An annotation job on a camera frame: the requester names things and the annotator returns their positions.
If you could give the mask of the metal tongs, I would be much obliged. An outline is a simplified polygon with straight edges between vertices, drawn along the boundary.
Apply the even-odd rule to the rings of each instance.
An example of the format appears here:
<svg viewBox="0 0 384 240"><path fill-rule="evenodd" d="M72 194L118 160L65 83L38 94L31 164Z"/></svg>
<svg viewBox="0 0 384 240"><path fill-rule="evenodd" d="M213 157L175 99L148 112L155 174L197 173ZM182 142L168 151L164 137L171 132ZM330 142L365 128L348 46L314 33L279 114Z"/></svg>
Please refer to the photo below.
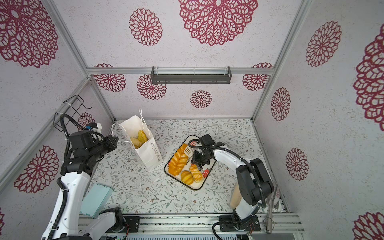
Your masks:
<svg viewBox="0 0 384 240"><path fill-rule="evenodd" d="M188 156L188 161L192 159L193 153L194 153L193 149L190 148L189 146L187 146L184 150L184 154Z"/></svg>

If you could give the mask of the long braided orange bread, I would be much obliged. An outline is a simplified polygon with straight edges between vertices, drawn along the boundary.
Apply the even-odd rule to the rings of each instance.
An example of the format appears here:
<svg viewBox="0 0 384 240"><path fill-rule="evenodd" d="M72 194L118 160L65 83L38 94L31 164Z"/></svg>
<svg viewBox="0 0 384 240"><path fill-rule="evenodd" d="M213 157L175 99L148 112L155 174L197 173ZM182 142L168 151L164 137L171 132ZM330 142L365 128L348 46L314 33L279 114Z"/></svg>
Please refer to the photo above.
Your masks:
<svg viewBox="0 0 384 240"><path fill-rule="evenodd" d="M187 164L189 159L188 155L185 154L185 149L188 145L183 144L174 154L169 163L169 173L173 176L177 176L181 173L184 166Z"/></svg>

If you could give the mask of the yellow bun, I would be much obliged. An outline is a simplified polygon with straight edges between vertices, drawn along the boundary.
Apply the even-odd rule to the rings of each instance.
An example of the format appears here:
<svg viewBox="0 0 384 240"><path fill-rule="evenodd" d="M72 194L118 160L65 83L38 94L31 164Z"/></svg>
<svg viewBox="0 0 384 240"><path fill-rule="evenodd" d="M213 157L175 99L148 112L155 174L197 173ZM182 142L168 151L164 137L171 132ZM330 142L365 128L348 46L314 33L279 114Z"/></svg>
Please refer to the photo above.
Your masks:
<svg viewBox="0 0 384 240"><path fill-rule="evenodd" d="M194 183L193 175L190 171L182 171L181 181L186 185L191 185Z"/></svg>

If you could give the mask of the white paper bag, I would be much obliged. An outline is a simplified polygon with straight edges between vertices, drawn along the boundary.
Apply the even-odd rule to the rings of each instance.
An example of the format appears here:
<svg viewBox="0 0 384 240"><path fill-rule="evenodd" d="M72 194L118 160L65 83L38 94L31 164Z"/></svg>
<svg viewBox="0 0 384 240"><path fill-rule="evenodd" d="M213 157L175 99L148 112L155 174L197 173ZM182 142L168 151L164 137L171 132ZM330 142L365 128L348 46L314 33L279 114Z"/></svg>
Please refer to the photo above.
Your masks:
<svg viewBox="0 0 384 240"><path fill-rule="evenodd" d="M118 142L129 143L134 147L130 137L137 139L139 130L143 130L148 137L148 141L144 143L139 149L135 149L134 147L134 150L136 155L142 160L146 169L151 172L163 162L163 158L155 141L154 135L145 122L142 109L139 109L139 114L139 117L135 115L120 124L113 124L111 127L111 133L112 136L115 136L115 128L119 129L120 133L124 136L124 139L122 141L119 140Z"/></svg>

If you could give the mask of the striped bread roll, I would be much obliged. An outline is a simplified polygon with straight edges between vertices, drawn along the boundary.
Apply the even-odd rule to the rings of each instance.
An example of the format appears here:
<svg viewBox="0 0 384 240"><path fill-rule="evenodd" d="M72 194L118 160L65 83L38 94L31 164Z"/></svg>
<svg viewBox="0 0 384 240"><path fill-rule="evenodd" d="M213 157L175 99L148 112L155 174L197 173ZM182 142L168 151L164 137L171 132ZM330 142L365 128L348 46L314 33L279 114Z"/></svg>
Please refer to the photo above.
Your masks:
<svg viewBox="0 0 384 240"><path fill-rule="evenodd" d="M138 132L138 138L137 138L142 144L146 143L148 141L148 137L145 134L143 130L139 130Z"/></svg>

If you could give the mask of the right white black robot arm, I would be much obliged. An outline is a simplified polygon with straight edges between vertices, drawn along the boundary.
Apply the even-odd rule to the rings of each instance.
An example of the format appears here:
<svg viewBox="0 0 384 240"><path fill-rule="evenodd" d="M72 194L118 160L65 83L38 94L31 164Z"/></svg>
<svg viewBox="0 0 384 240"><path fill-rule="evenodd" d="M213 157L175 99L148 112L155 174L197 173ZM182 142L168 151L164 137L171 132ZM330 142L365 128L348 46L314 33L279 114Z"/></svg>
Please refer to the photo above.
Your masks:
<svg viewBox="0 0 384 240"><path fill-rule="evenodd" d="M213 224L213 232L220 227L222 232L260 230L260 222L256 213L267 207L267 197L275 190L270 175L262 162L256 158L247 160L222 142L214 142L210 135L188 142L192 148L192 162L199 167L209 160L216 160L236 173L240 203L235 207L232 216L221 216L219 222Z"/></svg>

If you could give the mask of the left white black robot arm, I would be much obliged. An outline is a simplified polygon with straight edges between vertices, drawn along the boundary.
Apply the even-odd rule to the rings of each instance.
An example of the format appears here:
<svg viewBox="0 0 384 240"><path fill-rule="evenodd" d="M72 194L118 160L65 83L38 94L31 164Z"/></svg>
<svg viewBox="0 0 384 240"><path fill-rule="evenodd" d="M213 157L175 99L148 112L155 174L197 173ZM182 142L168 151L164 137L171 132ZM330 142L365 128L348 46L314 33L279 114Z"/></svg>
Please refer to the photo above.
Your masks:
<svg viewBox="0 0 384 240"><path fill-rule="evenodd" d="M51 220L42 235L43 240L99 240L107 231L119 232L126 227L120 208L101 211L85 229L79 230L82 201L96 164L117 149L118 137L103 136L95 130L81 127L69 134L64 119L79 126L71 116L62 114L60 124L66 136L64 163L57 185L60 188Z"/></svg>

